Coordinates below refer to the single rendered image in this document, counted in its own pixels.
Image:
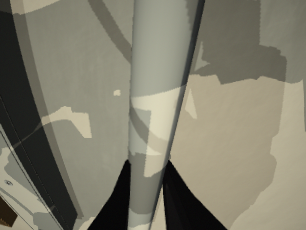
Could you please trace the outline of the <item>tan open cardboard box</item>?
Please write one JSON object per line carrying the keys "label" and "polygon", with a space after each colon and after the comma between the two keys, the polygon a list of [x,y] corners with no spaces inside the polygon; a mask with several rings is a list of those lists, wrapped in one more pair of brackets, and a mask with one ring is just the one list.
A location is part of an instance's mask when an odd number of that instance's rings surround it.
{"label": "tan open cardboard box", "polygon": [[18,215],[0,196],[0,225],[12,227],[17,216]]}

